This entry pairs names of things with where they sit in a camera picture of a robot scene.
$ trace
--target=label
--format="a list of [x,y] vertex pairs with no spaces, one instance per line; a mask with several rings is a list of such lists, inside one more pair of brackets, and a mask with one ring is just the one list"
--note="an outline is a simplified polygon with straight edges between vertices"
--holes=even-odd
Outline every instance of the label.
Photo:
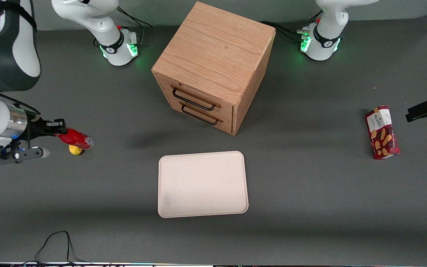
[[368,128],[370,132],[378,131],[386,125],[391,125],[391,116],[389,109],[380,109],[367,117]]

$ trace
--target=red cardboard box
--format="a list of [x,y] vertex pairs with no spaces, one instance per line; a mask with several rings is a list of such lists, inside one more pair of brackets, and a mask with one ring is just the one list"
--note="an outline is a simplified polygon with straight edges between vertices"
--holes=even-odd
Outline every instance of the red cardboard box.
[[365,120],[374,159],[387,159],[400,154],[388,106],[376,107],[365,116]]

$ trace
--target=gray wall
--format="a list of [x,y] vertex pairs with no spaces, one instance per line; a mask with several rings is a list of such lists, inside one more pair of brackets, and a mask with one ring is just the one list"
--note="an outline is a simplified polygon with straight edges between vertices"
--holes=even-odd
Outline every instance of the gray wall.
[[[196,0],[120,0],[120,7],[153,25],[180,25]],[[253,20],[296,22],[308,20],[320,9],[314,0],[202,0],[209,5]],[[41,30],[81,29],[58,17],[49,0],[34,0],[36,21]],[[427,15],[427,0],[381,0],[349,9],[351,20],[414,19]],[[121,13],[109,14],[116,24],[135,24]]]

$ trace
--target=red bottle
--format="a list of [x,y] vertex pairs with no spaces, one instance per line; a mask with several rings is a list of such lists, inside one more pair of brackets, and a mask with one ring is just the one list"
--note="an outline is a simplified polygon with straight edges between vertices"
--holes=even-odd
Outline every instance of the red bottle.
[[61,133],[56,134],[56,136],[64,143],[74,145],[81,149],[90,149],[93,146],[93,139],[88,135],[85,135],[77,130],[72,128],[67,128],[66,135]]

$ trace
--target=green led light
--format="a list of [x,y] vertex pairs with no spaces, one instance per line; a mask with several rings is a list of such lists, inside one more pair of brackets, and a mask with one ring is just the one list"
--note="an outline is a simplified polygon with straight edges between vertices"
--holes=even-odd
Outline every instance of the green led light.
[[138,46],[136,44],[126,44],[126,47],[133,57],[138,55]]
[[105,51],[103,51],[102,46],[100,46],[100,50],[101,50],[101,51],[102,51],[102,53],[103,53],[103,57],[104,57],[104,58],[106,58]]
[[339,47],[339,42],[340,42],[340,38],[339,40],[337,40],[337,44],[335,44],[334,52],[337,51],[337,48]]
[[309,44],[311,43],[311,38],[307,37],[306,40],[303,41],[303,44],[301,45],[301,50],[303,52],[307,51],[307,49],[309,48]]

